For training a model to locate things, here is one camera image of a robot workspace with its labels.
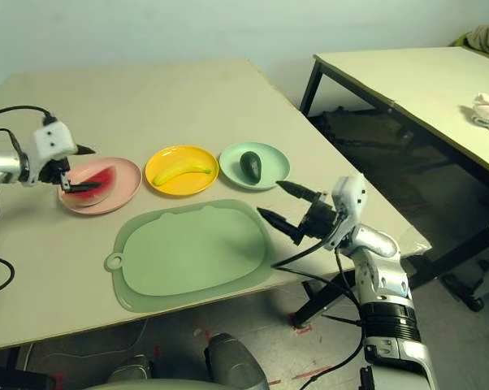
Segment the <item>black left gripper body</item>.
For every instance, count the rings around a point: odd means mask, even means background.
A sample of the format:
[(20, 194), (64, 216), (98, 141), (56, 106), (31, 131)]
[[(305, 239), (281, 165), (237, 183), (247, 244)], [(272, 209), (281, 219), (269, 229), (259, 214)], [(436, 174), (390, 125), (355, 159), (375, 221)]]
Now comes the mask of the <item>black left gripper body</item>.
[(39, 173), (42, 183), (67, 183), (67, 173), (70, 171), (68, 158), (60, 160), (51, 159)]

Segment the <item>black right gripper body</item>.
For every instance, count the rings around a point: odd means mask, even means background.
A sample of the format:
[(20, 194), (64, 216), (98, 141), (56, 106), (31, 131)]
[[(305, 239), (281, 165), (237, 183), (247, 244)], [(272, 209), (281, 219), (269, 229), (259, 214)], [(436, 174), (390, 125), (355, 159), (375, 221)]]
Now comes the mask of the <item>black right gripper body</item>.
[(324, 239), (335, 226), (337, 212), (334, 211), (333, 206), (323, 200), (324, 193), (307, 190), (301, 198), (308, 201), (310, 206), (299, 223), (300, 234), (319, 240)]

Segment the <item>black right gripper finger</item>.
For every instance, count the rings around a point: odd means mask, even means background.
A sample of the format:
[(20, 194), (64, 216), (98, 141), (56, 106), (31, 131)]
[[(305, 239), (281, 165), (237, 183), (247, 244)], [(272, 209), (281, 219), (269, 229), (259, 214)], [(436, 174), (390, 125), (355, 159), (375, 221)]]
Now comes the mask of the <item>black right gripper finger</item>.
[(306, 188), (297, 183), (293, 183), (291, 181), (277, 181), (276, 184), (286, 193), (299, 199), (318, 200), (322, 196), (322, 193), (320, 192), (315, 192), (309, 188)]
[(257, 212), (265, 219), (274, 229), (288, 236), (295, 245), (299, 245), (303, 235), (298, 227), (290, 224), (282, 215), (274, 211), (257, 208)]

